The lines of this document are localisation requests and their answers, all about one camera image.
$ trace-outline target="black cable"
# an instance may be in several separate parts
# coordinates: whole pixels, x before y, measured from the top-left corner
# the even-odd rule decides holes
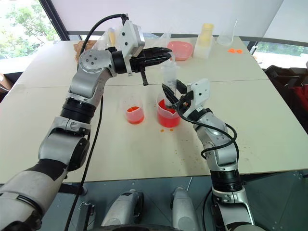
[[[201,222],[202,222],[202,228],[203,228],[203,231],[206,231],[206,227],[205,227],[205,213],[204,213],[204,210],[205,210],[205,205],[206,205],[206,201],[209,197],[209,195],[211,194],[212,192],[212,187],[210,188],[210,190],[207,192],[205,198],[204,198],[204,201],[203,201],[203,206],[202,206],[202,210],[201,210]]]
[[[227,147],[231,144],[234,143],[234,146],[235,146],[235,149],[236,149],[236,157],[237,157],[237,160],[239,159],[239,149],[238,149],[238,146],[237,146],[237,143],[235,142],[236,138],[237,138],[237,133],[235,131],[235,129],[233,127],[231,127],[229,124],[226,124],[225,125],[230,128],[234,134],[234,136],[230,136],[227,132],[219,129],[219,128],[216,128],[216,127],[213,127],[213,126],[210,126],[210,125],[207,125],[207,124],[203,124],[203,123],[200,123],[200,122],[197,122],[197,121],[194,121],[194,120],[191,120],[189,118],[186,118],[183,113],[180,111],[180,105],[183,103],[183,100],[180,99],[179,102],[178,102],[178,105],[177,105],[177,112],[179,114],[179,116],[186,120],[187,122],[190,122],[192,124],[196,124],[196,125],[199,125],[199,126],[202,126],[202,127],[205,127],[205,128],[209,128],[209,129],[213,129],[213,130],[216,130],[216,131],[219,131],[220,133],[224,134],[225,136],[227,136],[230,140],[225,143],[225,144],[222,144],[222,145],[219,145],[219,146],[215,146],[215,147],[212,147],[212,148],[207,148],[207,149],[204,149],[203,151],[201,151],[201,156],[206,159],[206,156],[204,155],[204,153],[206,152],[209,152],[209,151],[212,151],[212,150],[217,150],[217,149],[220,149],[220,148],[224,148],[224,147]]]
[[[90,165],[90,160],[91,160],[91,157],[92,157],[92,153],[93,153],[93,150],[94,150],[94,147],[95,147],[95,143],[96,143],[96,140],[97,140],[97,137],[98,137],[98,133],[100,131],[100,126],[101,126],[101,121],[102,121],[102,114],[103,114],[103,96],[102,96],[102,100],[101,100],[100,118],[98,120],[98,125],[97,125],[97,128],[96,128],[96,133],[95,133],[94,141],[93,141],[93,144],[91,146],[91,150],[90,150],[90,153],[89,153],[89,156],[88,156],[88,159],[87,159],[86,167],[85,167],[85,170],[83,172],[83,176],[82,176],[79,188],[78,188],[78,192],[77,192],[77,194],[75,196],[74,202],[73,202],[71,210],[69,212],[69,215],[68,215],[68,218],[67,218],[67,221],[66,221],[66,225],[65,225],[64,231],[68,231],[68,227],[69,227],[69,224],[71,222],[71,219],[72,219],[72,216],[73,216],[73,212],[74,212],[74,209],[76,207],[79,195],[81,195],[82,191],[83,191],[83,184],[84,184],[85,179],[86,179],[86,175],[87,175],[88,168],[89,168],[89,165]]]
[[[109,20],[109,19],[113,19],[113,18],[123,18],[123,17],[126,17],[125,14],[123,13],[118,13],[118,14],[113,14],[113,15],[110,15],[108,17],[105,17],[103,19],[101,19],[100,21],[98,21],[93,27],[92,29],[90,30],[90,32],[88,33],[86,39],[84,40],[83,44],[82,44],[82,47],[81,47],[81,50],[80,50],[80,54],[81,55],[84,51],[84,49],[86,48],[86,45],[90,39],[90,36],[92,35],[92,33],[94,32],[94,30],[100,25],[102,24],[103,22]]]

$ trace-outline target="tree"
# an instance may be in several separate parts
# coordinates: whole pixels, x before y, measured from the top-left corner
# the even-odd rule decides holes
[[[38,0],[33,0],[30,7],[17,8],[13,4],[6,19],[12,27],[22,27],[25,35],[16,36],[1,28],[4,39],[0,40],[0,58],[31,55],[46,41],[60,40]]]
[[[308,48],[302,46],[295,46],[289,44],[277,44],[271,42],[259,42],[257,51],[275,53],[275,54],[288,54],[300,56],[301,54],[307,54]]]

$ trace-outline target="red liquid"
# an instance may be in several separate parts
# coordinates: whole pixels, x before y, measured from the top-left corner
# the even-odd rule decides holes
[[[165,106],[165,101],[164,101],[164,100],[160,101],[160,102],[158,103],[158,105],[159,105],[161,108],[170,111],[172,114],[174,114],[174,113],[176,112],[176,110],[173,109],[173,108],[167,108],[167,107]],[[176,118],[166,118],[166,117],[163,117],[163,116],[162,116],[161,114],[159,114],[158,112],[157,112],[157,118],[158,118],[158,122],[159,122],[162,126],[164,126],[164,127],[166,127],[166,128],[173,128],[173,127],[176,127],[177,125],[179,125],[180,120],[181,120],[181,117],[176,117]]]
[[[142,110],[137,114],[131,113],[133,111],[136,111],[137,109],[139,109],[139,107],[137,107],[137,106],[133,106],[133,107],[130,107],[129,109],[127,109],[127,112],[130,112],[129,114],[126,114],[127,115],[127,121],[130,124],[139,124],[144,120],[144,113],[143,113]]]

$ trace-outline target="white wall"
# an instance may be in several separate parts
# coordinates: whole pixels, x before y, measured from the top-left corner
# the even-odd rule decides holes
[[[284,0],[264,37],[308,42],[308,0]]]
[[[283,0],[52,0],[68,31],[89,31],[115,13],[128,13],[143,32],[198,34],[203,23],[220,34],[227,20],[237,17],[235,35],[263,37]],[[121,25],[113,19],[99,27]]]

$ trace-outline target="window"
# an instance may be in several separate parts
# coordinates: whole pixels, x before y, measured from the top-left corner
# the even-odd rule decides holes
[[[306,68],[308,47],[259,42],[254,57],[261,68],[268,68],[270,65]]]
[[[55,40],[60,38],[38,0],[0,1],[0,72],[24,71],[38,48]]]

